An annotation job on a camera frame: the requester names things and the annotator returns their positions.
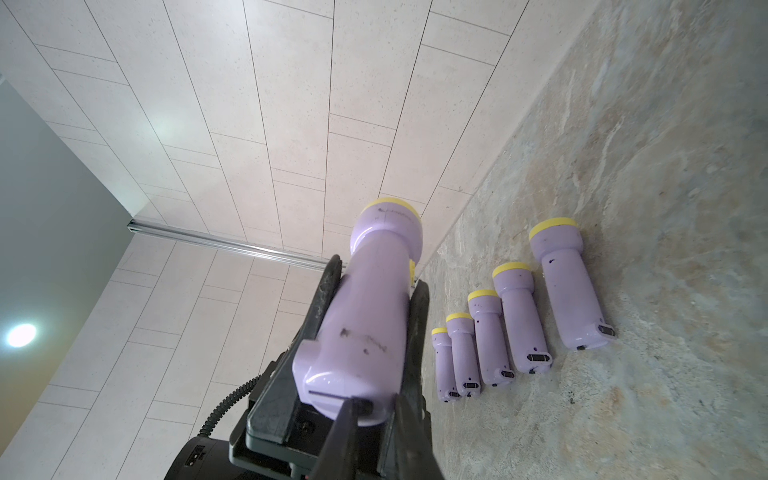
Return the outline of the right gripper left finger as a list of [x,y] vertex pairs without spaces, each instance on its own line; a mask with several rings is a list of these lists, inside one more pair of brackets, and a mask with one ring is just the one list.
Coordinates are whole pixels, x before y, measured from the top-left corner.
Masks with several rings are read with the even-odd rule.
[[349,398],[343,402],[309,475],[311,480],[356,478],[359,417],[371,411],[369,400]]

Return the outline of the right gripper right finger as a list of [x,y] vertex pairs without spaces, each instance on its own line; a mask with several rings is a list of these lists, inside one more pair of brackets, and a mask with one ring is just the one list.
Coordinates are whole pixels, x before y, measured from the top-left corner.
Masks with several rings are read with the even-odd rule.
[[395,397],[395,453],[399,479],[443,480],[444,475],[433,452],[431,416],[414,409],[408,399]]

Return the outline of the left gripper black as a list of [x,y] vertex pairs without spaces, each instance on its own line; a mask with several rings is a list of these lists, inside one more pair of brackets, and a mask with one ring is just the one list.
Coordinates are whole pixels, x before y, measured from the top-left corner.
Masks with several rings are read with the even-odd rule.
[[[297,341],[314,340],[341,284],[343,261],[334,255],[322,273]],[[417,280],[409,300],[401,394],[416,414],[426,411],[422,362],[430,304],[429,286]],[[170,465],[168,479],[310,479],[333,425],[299,402],[286,384],[285,358],[237,387],[204,421]],[[394,414],[383,424],[358,426],[355,479],[399,479]]]

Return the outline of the purple flashlight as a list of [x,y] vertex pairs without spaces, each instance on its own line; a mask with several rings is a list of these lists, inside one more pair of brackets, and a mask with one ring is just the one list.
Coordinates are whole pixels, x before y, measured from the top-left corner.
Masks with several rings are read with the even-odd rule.
[[615,340],[616,331],[605,321],[582,259],[584,242],[578,224],[567,217],[542,221],[530,231],[529,242],[542,267],[563,344],[570,350],[584,351]]
[[483,382],[491,387],[510,384],[515,374],[505,343],[500,298],[494,290],[476,290],[468,295],[468,306]]
[[458,400],[461,395],[456,387],[452,341],[445,327],[431,331],[435,351],[435,374],[438,399],[444,403]]
[[346,399],[358,398],[370,406],[359,426],[386,421],[402,384],[410,288],[422,248],[421,220],[407,202],[380,198],[362,211],[317,336],[301,341],[293,360],[302,403],[336,419]]
[[468,313],[446,317],[446,327],[452,342],[456,386],[462,397],[475,397],[482,391],[477,360],[473,319]]
[[533,298],[534,279],[522,262],[497,266],[492,274],[502,302],[507,339],[514,366],[520,373],[548,372],[553,363]]

